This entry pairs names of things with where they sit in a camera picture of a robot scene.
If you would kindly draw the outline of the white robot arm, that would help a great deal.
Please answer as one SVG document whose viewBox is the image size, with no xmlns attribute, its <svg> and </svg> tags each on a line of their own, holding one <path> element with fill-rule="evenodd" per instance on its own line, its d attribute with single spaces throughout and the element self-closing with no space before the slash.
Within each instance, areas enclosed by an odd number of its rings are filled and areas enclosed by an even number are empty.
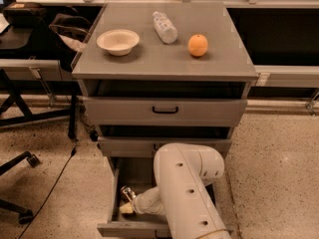
<svg viewBox="0 0 319 239">
<path fill-rule="evenodd" d="M 206 190 L 223 172 L 214 148 L 168 143 L 154 158 L 156 186 L 140 194 L 123 187 L 120 211 L 164 216 L 172 239 L 231 239 Z"/>
</svg>

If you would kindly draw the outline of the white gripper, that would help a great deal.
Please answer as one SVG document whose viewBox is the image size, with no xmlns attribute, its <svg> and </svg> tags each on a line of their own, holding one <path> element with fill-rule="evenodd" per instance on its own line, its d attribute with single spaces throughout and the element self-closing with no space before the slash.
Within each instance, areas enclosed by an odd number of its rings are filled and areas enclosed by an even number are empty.
<svg viewBox="0 0 319 239">
<path fill-rule="evenodd" d="M 123 214 L 150 214 L 164 216 L 164 208 L 160 200 L 160 191 L 157 187 L 148 189 L 147 191 L 137 195 L 131 203 L 120 206 Z"/>
</svg>

